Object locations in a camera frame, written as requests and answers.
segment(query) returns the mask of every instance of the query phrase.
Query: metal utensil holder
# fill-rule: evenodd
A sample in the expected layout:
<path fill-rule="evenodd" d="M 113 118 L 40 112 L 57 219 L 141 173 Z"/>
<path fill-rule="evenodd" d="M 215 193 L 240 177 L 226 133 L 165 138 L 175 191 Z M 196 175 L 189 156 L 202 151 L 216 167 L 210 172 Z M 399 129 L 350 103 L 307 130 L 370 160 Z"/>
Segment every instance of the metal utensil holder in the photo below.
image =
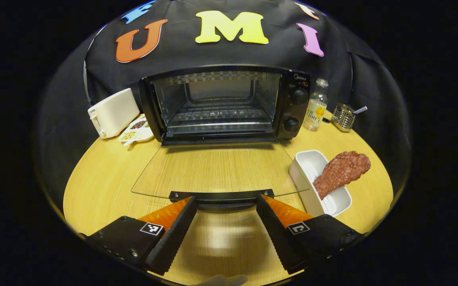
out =
<path fill-rule="evenodd" d="M 356 115 L 353 114 L 354 109 L 348 105 L 337 103 L 333 116 L 331 118 L 331 123 L 335 125 L 338 130 L 342 132 L 350 132 L 355 123 Z"/>

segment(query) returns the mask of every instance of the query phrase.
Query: blue letter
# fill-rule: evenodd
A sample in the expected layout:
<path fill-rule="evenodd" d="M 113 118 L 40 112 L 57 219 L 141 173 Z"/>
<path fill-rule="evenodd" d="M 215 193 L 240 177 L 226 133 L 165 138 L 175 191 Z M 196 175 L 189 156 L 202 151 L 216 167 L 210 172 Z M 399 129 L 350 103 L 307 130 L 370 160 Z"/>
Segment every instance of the blue letter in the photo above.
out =
<path fill-rule="evenodd" d="M 149 11 L 149 8 L 151 8 L 151 3 L 156 1 L 157 0 L 149 1 L 145 5 L 142 5 L 141 7 L 132 10 L 130 13 L 126 14 L 125 16 L 122 16 L 121 18 L 127 18 L 127 22 L 125 24 L 128 24 L 133 20 L 139 18 L 140 16 L 146 14 Z"/>

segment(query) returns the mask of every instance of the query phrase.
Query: ground meat patty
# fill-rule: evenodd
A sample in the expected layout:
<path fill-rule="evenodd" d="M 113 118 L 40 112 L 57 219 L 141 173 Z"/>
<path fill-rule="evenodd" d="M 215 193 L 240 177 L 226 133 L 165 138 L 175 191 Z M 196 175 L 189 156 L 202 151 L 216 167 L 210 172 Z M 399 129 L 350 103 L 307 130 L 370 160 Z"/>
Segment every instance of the ground meat patty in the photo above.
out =
<path fill-rule="evenodd" d="M 323 173 L 314 181 L 319 197 L 324 199 L 333 190 L 356 181 L 371 168 L 365 154 L 356 151 L 343 152 L 335 156 L 324 168 Z"/>

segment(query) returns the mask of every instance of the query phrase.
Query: white toaster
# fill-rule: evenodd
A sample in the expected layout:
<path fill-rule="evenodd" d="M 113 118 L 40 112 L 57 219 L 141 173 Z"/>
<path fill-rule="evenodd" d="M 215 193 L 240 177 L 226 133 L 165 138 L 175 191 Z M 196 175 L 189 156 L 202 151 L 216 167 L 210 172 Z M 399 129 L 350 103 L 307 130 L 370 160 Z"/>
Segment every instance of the white toaster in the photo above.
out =
<path fill-rule="evenodd" d="M 118 136 L 139 115 L 131 89 L 115 93 L 87 110 L 100 138 Z"/>

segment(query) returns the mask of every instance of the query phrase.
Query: bottle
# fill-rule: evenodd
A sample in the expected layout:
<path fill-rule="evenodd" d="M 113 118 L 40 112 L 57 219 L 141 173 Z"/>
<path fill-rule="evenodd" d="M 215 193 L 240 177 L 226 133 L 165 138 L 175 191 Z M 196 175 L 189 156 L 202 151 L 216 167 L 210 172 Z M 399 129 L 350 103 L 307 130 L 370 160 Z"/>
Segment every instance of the bottle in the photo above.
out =
<path fill-rule="evenodd" d="M 326 98 L 328 82 L 322 78 L 318 78 L 316 84 L 316 89 L 309 98 L 309 106 L 307 107 L 307 113 L 302 124 L 303 127 L 311 131 L 317 131 L 321 126 L 326 105 L 328 104 L 328 99 Z"/>

